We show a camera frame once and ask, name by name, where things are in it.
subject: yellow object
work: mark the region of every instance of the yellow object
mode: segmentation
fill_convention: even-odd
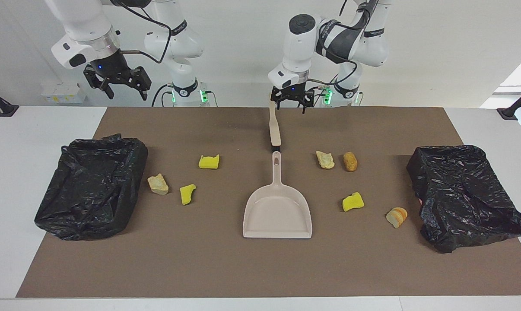
[[[357,161],[357,157],[352,152],[346,152],[343,155],[343,162],[345,163],[345,169],[347,171],[355,171],[359,165],[359,161]]]
[[[199,168],[205,169],[217,169],[219,168],[220,155],[217,154],[216,157],[204,157],[201,154],[201,159],[199,159]]]
[[[392,224],[394,228],[399,228],[400,225],[403,224],[405,219],[407,219],[408,213],[407,210],[402,207],[395,207],[387,215],[385,215],[385,219],[389,221],[389,224]]]
[[[197,189],[194,184],[187,185],[180,188],[180,196],[182,197],[182,204],[188,205],[191,202],[191,193]]]
[[[331,153],[324,153],[316,150],[316,157],[318,157],[318,163],[320,163],[320,167],[322,168],[330,169],[335,166],[334,158]]]
[[[147,179],[151,191],[156,194],[165,195],[168,193],[168,185],[161,174],[151,176]]]
[[[364,207],[364,201],[362,200],[361,194],[358,192],[343,199],[343,210],[348,211],[350,209],[359,209]]]

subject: white table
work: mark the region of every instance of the white table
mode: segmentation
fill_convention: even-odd
[[[105,110],[21,107],[13,117],[0,118],[0,310],[521,310],[521,296],[15,299],[44,236],[33,219],[57,168],[60,146],[92,138]],[[485,150],[521,211],[521,126],[502,120],[495,110],[446,112],[464,143]]]

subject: dustpan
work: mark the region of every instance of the dustpan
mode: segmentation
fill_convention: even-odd
[[[243,217],[245,238],[310,238],[312,221],[305,197],[282,183],[282,154],[272,153],[272,183],[255,190]]]

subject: black plastic bag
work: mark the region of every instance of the black plastic bag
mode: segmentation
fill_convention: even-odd
[[[438,251],[491,244],[521,236],[521,213],[482,149],[418,147],[407,170],[421,199],[420,233]]]
[[[120,134],[63,146],[34,222],[63,240],[121,232],[138,200],[147,154],[140,140]]]

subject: brown table surface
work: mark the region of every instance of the brown table surface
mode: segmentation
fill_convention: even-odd
[[[249,195],[271,182],[267,108],[108,108],[95,138],[121,133],[149,148],[126,230],[98,241],[45,238],[17,297],[318,297],[521,295],[517,238],[439,254],[420,235],[405,166],[418,146],[461,144],[442,108],[282,109],[283,182],[306,197],[308,240],[246,239]],[[323,170],[316,150],[331,152]],[[359,169],[345,171],[352,151]],[[197,167],[221,155],[218,170]],[[146,178],[162,173],[166,196]],[[182,206],[179,187],[195,183]],[[365,207],[341,200],[361,193]],[[398,229],[393,207],[409,217]]]

